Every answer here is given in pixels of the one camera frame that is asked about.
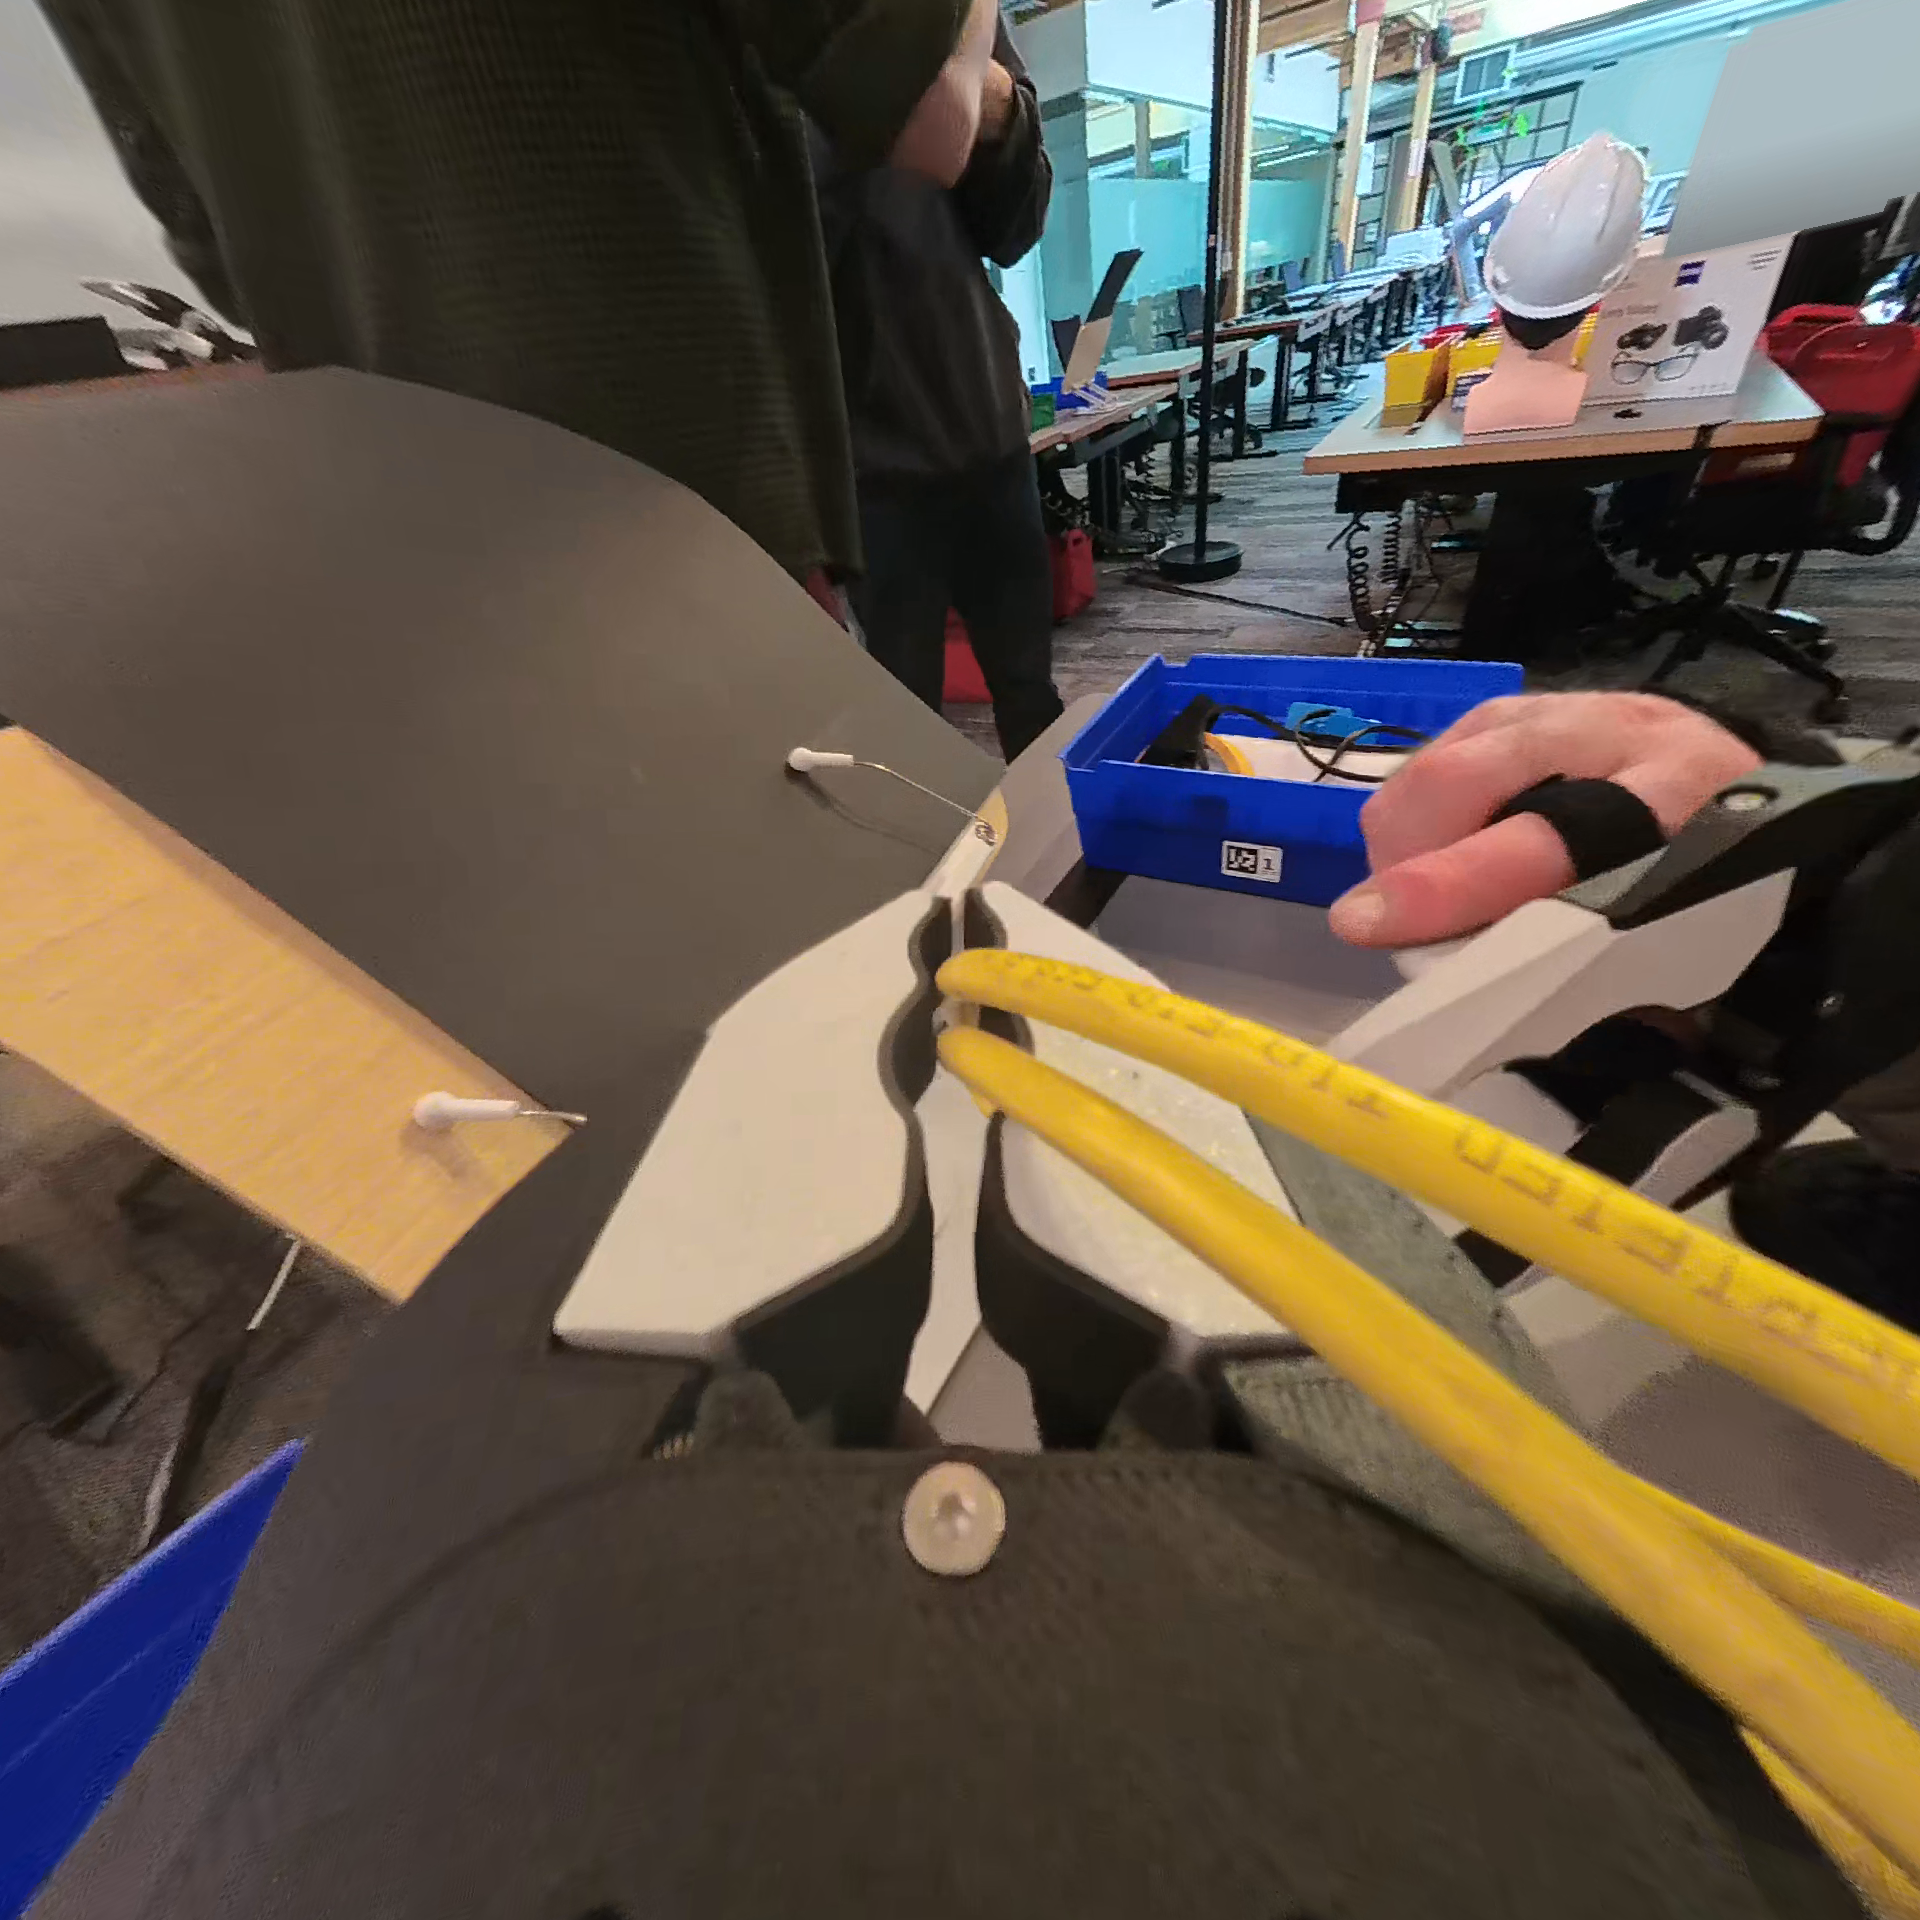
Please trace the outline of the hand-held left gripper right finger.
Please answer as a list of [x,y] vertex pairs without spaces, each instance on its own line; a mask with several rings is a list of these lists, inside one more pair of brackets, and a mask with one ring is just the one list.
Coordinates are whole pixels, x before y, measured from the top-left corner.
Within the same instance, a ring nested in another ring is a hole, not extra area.
[[[1125,1108],[1279,1216],[1294,1216],[1254,1120],[1116,1048],[961,1004],[961,1024],[1018,1048],[1042,1068]],[[1300,1360],[1294,1332],[1192,1261],[1155,1222],[1042,1143],[1030,1125],[985,1117],[975,1196],[975,1305],[985,1343],[1018,1364],[1039,1447],[1100,1447],[1137,1380],[1193,1391],[1193,1447],[1254,1447],[1227,1397],[1227,1360]]]

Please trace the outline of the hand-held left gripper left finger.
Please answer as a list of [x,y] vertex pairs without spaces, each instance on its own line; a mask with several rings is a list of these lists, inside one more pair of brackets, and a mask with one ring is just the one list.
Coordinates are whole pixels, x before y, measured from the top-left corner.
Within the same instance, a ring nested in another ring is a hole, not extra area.
[[915,886],[730,1004],[553,1308],[573,1351],[759,1371],[838,1447],[891,1436],[931,1308],[953,899]]

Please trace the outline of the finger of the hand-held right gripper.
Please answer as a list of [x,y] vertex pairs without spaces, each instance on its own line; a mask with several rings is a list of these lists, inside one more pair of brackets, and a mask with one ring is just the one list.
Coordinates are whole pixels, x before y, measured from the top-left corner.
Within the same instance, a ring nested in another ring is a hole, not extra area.
[[1516,1058],[1457,1087],[1457,1108],[1654,1201],[1684,1196],[1750,1143],[1735,1068],[1706,1013],[1632,1006],[1553,1058]]
[[1483,1068],[1553,1058],[1601,1022],[1718,1004],[1783,930],[1792,878],[1620,930],[1592,905],[1531,899],[1482,941],[1421,963],[1331,1052],[1408,1093],[1457,1093]]

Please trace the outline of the blue plastic bin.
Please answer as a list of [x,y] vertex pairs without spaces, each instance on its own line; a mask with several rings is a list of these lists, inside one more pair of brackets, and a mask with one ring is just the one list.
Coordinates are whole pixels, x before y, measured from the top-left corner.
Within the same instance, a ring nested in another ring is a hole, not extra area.
[[[1367,791],[1511,695],[1516,659],[1152,656],[1066,750],[1080,865],[1331,905],[1367,878]],[[1350,704],[1403,750],[1294,740],[1288,704]]]
[[0,1672],[0,1917],[21,1920],[200,1667],[298,1475],[279,1447]]

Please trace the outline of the person's right hand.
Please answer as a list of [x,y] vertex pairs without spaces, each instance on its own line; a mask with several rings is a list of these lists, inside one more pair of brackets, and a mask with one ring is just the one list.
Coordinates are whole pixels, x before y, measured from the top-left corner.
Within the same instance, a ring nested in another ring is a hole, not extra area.
[[1533,815],[1500,815],[1533,778],[1608,778],[1679,832],[1762,755],[1722,723],[1647,695],[1494,700],[1414,750],[1358,815],[1373,878],[1331,905],[1339,942],[1408,952],[1500,925],[1572,886],[1572,850]]

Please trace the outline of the black office chair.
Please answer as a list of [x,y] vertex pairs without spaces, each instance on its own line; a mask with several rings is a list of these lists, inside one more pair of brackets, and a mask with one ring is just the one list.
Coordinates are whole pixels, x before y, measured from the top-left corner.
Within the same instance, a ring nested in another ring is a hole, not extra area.
[[1920,510],[1920,405],[1901,418],[1825,418],[1808,446],[1730,446],[1679,479],[1620,487],[1601,544],[1654,582],[1684,582],[1684,599],[1642,606],[1632,639],[1670,639],[1642,695],[1672,695],[1672,672],[1713,643],[1788,670],[1813,684],[1813,716],[1841,723],[1852,695],[1830,672],[1816,619],[1788,610],[1808,553],[1887,553]]

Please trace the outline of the grey office table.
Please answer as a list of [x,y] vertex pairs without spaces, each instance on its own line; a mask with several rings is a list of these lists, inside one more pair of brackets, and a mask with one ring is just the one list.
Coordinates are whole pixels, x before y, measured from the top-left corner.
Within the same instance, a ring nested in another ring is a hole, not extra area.
[[1339,519],[1384,519],[1414,497],[1494,497],[1483,549],[1460,610],[1460,659],[1548,659],[1572,632],[1611,619],[1611,564],[1592,538],[1592,491],[1624,479],[1690,479],[1713,452],[1802,452],[1825,408],[1767,359],[1730,398],[1611,398],[1568,430],[1464,435],[1441,405],[1414,430],[1384,430],[1367,398],[1312,452],[1337,479]]

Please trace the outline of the wooden book stand white base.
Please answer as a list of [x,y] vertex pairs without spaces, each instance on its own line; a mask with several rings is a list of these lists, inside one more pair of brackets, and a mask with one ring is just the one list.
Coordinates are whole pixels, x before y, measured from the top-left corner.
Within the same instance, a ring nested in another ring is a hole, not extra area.
[[[953,840],[925,886],[985,866]],[[800,958],[749,896],[749,963],[714,963],[715,879],[693,905],[625,879],[613,930],[573,925],[501,968],[499,1037],[462,1048],[314,930],[6,730],[6,1052],[105,1108],[171,1165],[401,1305],[563,1143],[521,1093],[634,1093],[644,1048],[701,1058],[703,1024]]]

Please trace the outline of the pink mannequin head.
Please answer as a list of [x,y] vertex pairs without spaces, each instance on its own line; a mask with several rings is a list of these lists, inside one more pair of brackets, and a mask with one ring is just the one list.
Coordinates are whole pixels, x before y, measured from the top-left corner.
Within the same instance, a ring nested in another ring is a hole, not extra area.
[[1500,359],[1494,371],[1464,390],[1460,405],[1460,435],[1543,435],[1568,430],[1586,405],[1586,341],[1592,341],[1592,311],[1572,316],[1511,316],[1500,311]]

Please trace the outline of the dark grey board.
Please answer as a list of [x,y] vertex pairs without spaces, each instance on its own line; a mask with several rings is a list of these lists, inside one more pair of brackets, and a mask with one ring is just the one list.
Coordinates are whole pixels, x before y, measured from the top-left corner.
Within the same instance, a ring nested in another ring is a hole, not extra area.
[[11,723],[630,1143],[999,778],[685,487],[365,371],[6,398],[0,590]]

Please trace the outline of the yellow plastic bin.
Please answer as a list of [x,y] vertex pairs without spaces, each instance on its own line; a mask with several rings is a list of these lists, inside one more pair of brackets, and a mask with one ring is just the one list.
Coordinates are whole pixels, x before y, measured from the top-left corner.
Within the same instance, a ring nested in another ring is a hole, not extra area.
[[1384,430],[1414,430],[1421,418],[1464,408],[1464,390],[1500,367],[1507,328],[1436,328],[1384,351]]

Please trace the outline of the white printed cardboard box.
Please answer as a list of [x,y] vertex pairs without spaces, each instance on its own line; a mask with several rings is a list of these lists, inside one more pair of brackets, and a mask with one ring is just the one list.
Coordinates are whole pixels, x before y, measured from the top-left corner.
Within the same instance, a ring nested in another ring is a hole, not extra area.
[[1767,322],[1792,233],[1638,259],[1601,300],[1577,408],[1730,398]]

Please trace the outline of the office desk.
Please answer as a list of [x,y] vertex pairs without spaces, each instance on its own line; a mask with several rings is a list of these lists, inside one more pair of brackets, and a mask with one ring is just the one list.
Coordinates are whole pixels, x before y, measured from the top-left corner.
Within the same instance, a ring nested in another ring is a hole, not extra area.
[[1042,538],[1080,538],[1100,563],[1155,553],[1206,479],[1236,460],[1279,452],[1288,371],[1274,341],[1218,344],[1205,371],[1193,344],[1143,351],[1095,371],[1080,390],[1030,390],[1030,464]]

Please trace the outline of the white hard hat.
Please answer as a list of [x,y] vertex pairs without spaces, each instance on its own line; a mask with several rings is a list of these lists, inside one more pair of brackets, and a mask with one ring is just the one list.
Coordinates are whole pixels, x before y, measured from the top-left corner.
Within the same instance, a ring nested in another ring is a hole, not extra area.
[[1483,244],[1482,284],[1511,322],[1601,311],[1642,244],[1642,151],[1592,135],[1548,155]]

